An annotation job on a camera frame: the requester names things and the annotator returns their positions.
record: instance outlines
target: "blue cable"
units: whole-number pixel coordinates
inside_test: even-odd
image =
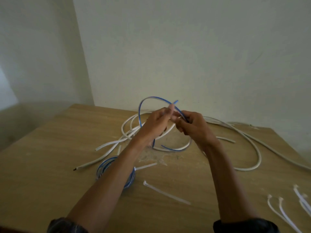
[[[98,180],[101,175],[103,175],[103,173],[105,172],[105,170],[117,159],[118,156],[113,156],[109,159],[106,159],[105,161],[103,161],[97,171],[96,171],[96,179]],[[128,187],[130,187],[130,185],[133,183],[135,179],[135,168],[133,168],[133,171],[131,172],[130,176],[128,177],[125,185],[124,185],[124,188],[123,189],[126,189]]]
[[[145,99],[143,99],[141,102],[140,102],[140,104],[139,104],[139,106],[138,106],[138,121],[139,121],[139,125],[140,125],[140,127],[142,127],[142,122],[141,122],[141,120],[140,120],[140,109],[141,109],[141,107],[142,107],[142,103],[146,100],[146,99],[158,99],[158,100],[161,100],[161,101],[165,101],[166,103],[168,103],[169,105],[170,104],[176,104],[177,102],[178,102],[178,100],[176,100],[176,101],[174,101],[173,103],[171,103],[171,102],[169,102],[168,100],[166,100],[166,99],[163,99],[163,98],[161,98],[161,97],[157,97],[157,96],[150,96],[150,97],[147,97],[147,98],[145,98]],[[188,119],[186,118],[186,116],[184,115],[184,113],[183,112],[181,112],[181,110],[180,109],[178,109],[176,106],[175,106],[175,109],[181,114],[181,116],[186,120],[186,122],[187,123],[189,123],[189,121],[188,121]],[[154,147],[154,145],[155,145],[155,139],[153,140],[153,143],[152,143],[152,148]],[[161,145],[162,147],[164,147],[165,149],[168,149],[168,150],[171,150],[171,151],[176,151],[176,152],[180,152],[180,151],[184,151],[185,149],[182,149],[182,150],[174,150],[174,149],[170,149],[170,148],[168,148],[168,147],[165,147],[164,145]]]

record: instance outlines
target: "person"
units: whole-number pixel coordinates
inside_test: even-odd
[[[279,232],[278,227],[261,219],[249,202],[222,144],[200,113],[183,111],[189,122],[179,117],[174,105],[151,113],[139,132],[119,157],[72,208],[66,218],[53,220],[48,233],[103,232],[123,187],[142,150],[166,129],[168,121],[190,136],[208,158],[220,213],[214,232]]]

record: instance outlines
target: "hand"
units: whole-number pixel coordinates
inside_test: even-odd
[[[171,120],[176,123],[176,128],[185,135],[190,136],[201,150],[206,146],[220,144],[211,129],[208,127],[202,114],[185,110],[182,112],[188,118],[189,123],[181,118],[178,112],[173,113]]]
[[[167,108],[153,111],[142,128],[134,136],[133,140],[142,142],[146,146],[153,139],[160,136],[166,130],[167,123],[174,112],[174,108],[174,104],[170,104]]]

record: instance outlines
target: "person's left arm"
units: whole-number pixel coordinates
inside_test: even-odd
[[[82,196],[67,216],[89,233],[103,232],[142,150],[166,128],[174,105],[151,113],[119,157]]]

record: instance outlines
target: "wooden surface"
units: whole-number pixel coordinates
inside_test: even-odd
[[[66,216],[73,205],[95,181],[95,164],[73,171],[78,165],[103,155],[99,145],[117,140],[121,125],[135,112],[95,106],[73,105],[44,126],[0,153],[0,225],[27,232],[45,232],[54,218]],[[255,150],[239,134],[213,125],[236,167],[250,167],[257,161]],[[306,163],[272,129],[236,125],[266,142],[289,158]],[[172,148],[187,142],[176,129],[157,141]],[[284,198],[284,210],[303,232],[311,231],[310,217],[298,203],[293,184],[301,193],[311,195],[311,173],[281,159],[258,145],[262,164],[250,172],[238,172],[259,214],[276,223],[281,232],[294,232],[267,205],[267,195]],[[116,155],[117,148],[110,154]],[[136,166],[133,185],[125,190],[109,222],[108,232],[212,232],[219,219],[217,199],[208,160],[195,143],[184,152],[163,153],[150,148],[142,153]],[[143,186],[143,181],[191,202],[177,202]],[[277,199],[272,204],[277,208]]]

